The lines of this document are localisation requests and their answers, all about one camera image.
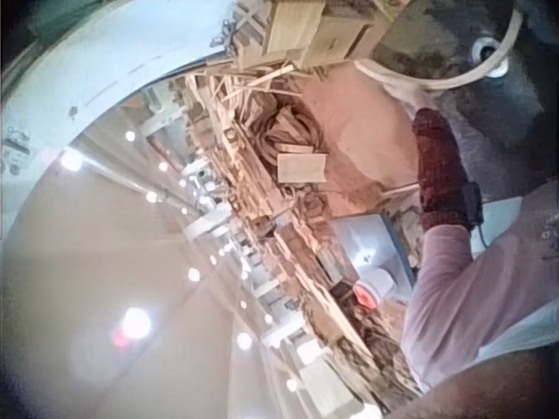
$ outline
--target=fluorescent light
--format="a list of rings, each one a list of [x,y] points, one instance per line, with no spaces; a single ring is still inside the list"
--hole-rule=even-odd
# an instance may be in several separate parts
[[[237,345],[242,350],[247,351],[252,346],[252,338],[248,335],[248,333],[239,333],[237,336]]]
[[[299,387],[299,385],[297,384],[297,381],[294,380],[293,378],[290,378],[289,380],[286,381],[286,386],[287,386],[287,389],[289,391],[291,391],[292,393],[297,391],[297,387]]]
[[[189,279],[192,282],[198,282],[200,280],[200,271],[196,268],[189,269]]]
[[[297,354],[303,364],[308,365],[322,355],[322,348],[318,340],[313,339],[300,345],[297,348]]]
[[[77,172],[81,169],[81,165],[83,164],[84,159],[81,153],[77,150],[72,148],[68,148],[62,157],[60,157],[60,164],[62,164],[63,168],[67,168],[72,172]]]
[[[151,330],[151,320],[141,308],[128,308],[121,323],[122,332],[130,339],[142,339]]]
[[[150,190],[146,194],[146,199],[148,200],[149,203],[156,203],[157,202],[157,194]]]

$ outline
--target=lumber stack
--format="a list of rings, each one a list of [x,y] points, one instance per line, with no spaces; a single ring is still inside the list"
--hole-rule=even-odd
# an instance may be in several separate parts
[[[354,370],[366,369],[374,400],[386,399],[381,404],[392,410],[415,393],[405,372],[394,373],[402,356],[394,339],[388,353],[376,347],[378,340],[366,340],[371,334],[388,339],[382,316],[365,313],[357,321],[355,299],[336,296],[340,285],[351,290],[356,273],[330,228],[319,188],[327,180],[323,134],[299,98],[301,78],[363,58],[390,28],[395,12],[381,7],[383,0],[351,3],[361,7],[240,0],[231,40],[237,55],[176,75],[169,86],[179,104],[195,98],[184,111],[190,138],[226,180],[227,199],[266,269],[281,278],[287,295],[304,302],[314,334]],[[413,190],[383,192],[386,204]]]

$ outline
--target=white pipe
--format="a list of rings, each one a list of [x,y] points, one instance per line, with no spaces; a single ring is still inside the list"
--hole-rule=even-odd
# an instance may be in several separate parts
[[[522,14],[513,10],[513,15],[510,19],[510,24],[508,25],[507,33],[500,43],[499,48],[485,60],[483,63],[475,67],[473,70],[461,74],[457,77],[452,77],[450,79],[443,80],[433,80],[433,79],[416,79],[415,77],[404,76],[394,72],[383,65],[371,59],[360,59],[355,62],[357,69],[364,74],[368,75],[376,81],[380,81],[385,84],[397,84],[398,82],[410,82],[422,86],[426,90],[449,90],[456,87],[464,86],[479,79],[483,79],[490,73],[499,63],[505,59],[505,57],[512,50],[516,39],[518,38],[518,32],[520,31],[522,25]]]

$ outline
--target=person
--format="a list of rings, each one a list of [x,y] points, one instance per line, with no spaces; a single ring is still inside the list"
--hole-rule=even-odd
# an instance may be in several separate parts
[[[385,89],[413,116],[424,228],[401,345],[426,395],[390,418],[559,418],[559,184],[473,259],[451,127],[420,86]]]

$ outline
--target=white ceiling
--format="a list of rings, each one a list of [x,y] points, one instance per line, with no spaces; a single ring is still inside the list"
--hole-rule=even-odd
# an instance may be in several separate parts
[[[251,301],[232,253],[212,266],[217,243],[187,244],[164,208],[57,162],[40,180],[3,244],[2,349],[28,406],[53,418],[280,417],[264,349],[233,346],[263,322],[253,305],[236,313],[241,295]],[[122,351],[111,332],[130,306],[154,327]]]

